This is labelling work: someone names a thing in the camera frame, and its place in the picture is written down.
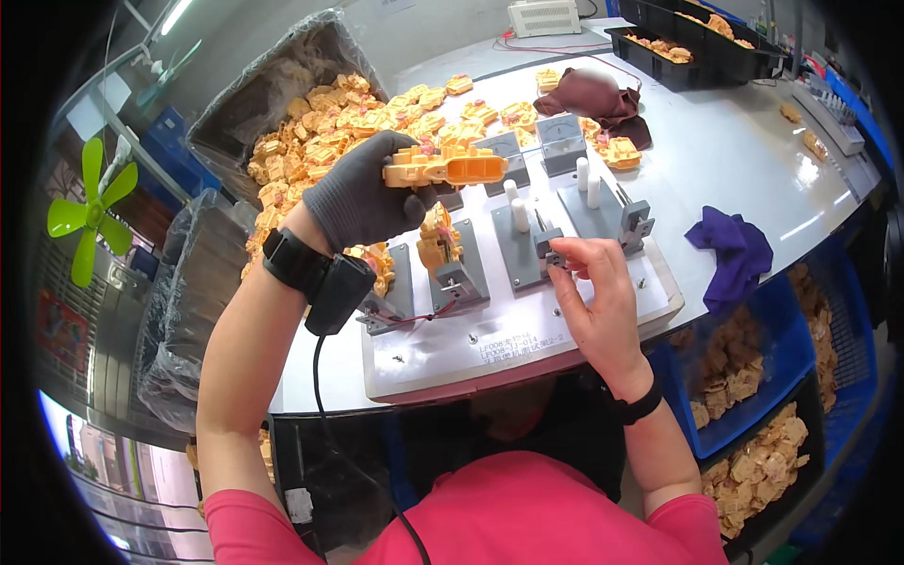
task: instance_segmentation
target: gray work glove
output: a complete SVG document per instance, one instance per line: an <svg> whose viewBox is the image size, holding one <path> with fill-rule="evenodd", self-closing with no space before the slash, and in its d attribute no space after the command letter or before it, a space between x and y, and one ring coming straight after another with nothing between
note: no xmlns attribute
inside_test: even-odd
<svg viewBox="0 0 904 565"><path fill-rule="evenodd" d="M383 182L382 169L392 163L392 154L415 145L418 142L411 137L381 131L343 156L320 182L302 193L333 253L417 229L437 202L437 191L450 192L445 183L419 187L415 193Z"/></svg>

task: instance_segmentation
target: white knob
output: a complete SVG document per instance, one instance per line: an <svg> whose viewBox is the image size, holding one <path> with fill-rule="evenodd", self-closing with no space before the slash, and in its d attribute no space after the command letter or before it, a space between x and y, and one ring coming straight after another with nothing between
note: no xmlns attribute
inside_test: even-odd
<svg viewBox="0 0 904 565"><path fill-rule="evenodd" d="M587 176L590 173L590 161L586 157L578 157L578 190L587 191Z"/></svg>
<svg viewBox="0 0 904 565"><path fill-rule="evenodd" d="M531 230L531 223L527 219L527 208L524 207L524 201L520 198L512 200L512 216L514 216L514 227L521 233L527 233Z"/></svg>
<svg viewBox="0 0 904 565"><path fill-rule="evenodd" d="M518 185L512 179L505 181L503 188L505 189L505 196L509 199L509 204L514 202L515 198L518 198Z"/></svg>
<svg viewBox="0 0 904 565"><path fill-rule="evenodd" d="M592 176L587 183L587 207L590 210L599 208L599 181L601 180L598 176Z"/></svg>

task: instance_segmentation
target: black wristband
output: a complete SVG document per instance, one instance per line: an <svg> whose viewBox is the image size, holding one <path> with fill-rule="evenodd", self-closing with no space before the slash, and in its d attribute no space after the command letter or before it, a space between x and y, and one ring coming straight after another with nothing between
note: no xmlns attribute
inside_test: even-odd
<svg viewBox="0 0 904 565"><path fill-rule="evenodd" d="M663 392L659 389L656 379L653 379L650 391L642 399L630 404L624 400L616 400L606 384L603 385L603 391L606 393L613 416L622 426L631 426L639 419L649 416L663 399Z"/></svg>

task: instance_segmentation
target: plastic bag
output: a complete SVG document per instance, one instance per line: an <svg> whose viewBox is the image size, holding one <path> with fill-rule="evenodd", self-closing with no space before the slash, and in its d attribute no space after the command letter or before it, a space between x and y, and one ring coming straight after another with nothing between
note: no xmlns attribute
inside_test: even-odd
<svg viewBox="0 0 904 565"><path fill-rule="evenodd" d="M260 187L248 176L248 160L258 137L276 131L286 105L336 75L358 73L386 100L373 66L348 32L342 10L311 14L295 24L272 49L260 55L192 125L185 143L227 190L260 207Z"/></svg>
<svg viewBox="0 0 904 565"><path fill-rule="evenodd" d="M247 216L205 190L176 215L166 235L145 316L137 395L183 432L194 433L204 351L248 261L245 241L254 224L244 221Z"/></svg>

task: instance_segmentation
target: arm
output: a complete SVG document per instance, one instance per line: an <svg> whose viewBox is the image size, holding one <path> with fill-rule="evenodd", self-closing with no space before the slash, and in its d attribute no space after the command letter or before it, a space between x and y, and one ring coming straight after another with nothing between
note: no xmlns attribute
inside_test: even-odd
<svg viewBox="0 0 904 565"><path fill-rule="evenodd" d="M550 267L550 278L571 336L603 377L616 399L635 402L653 384L653 371L640 351L634 285L625 255L613 240L562 238L550 242L567 257L567 268L593 283L588 305L574 279ZM699 494L700 471L668 404L625 426L628 461L644 493L644 515L683 494Z"/></svg>
<svg viewBox="0 0 904 565"><path fill-rule="evenodd" d="M381 177L389 155L416 143L390 131L371 137L307 189L279 227L328 256L417 228L436 190L388 188ZM245 277L207 343L195 420L198 467L205 498L225 489L250 491L285 514L260 455L258 429L307 300L262 263Z"/></svg>

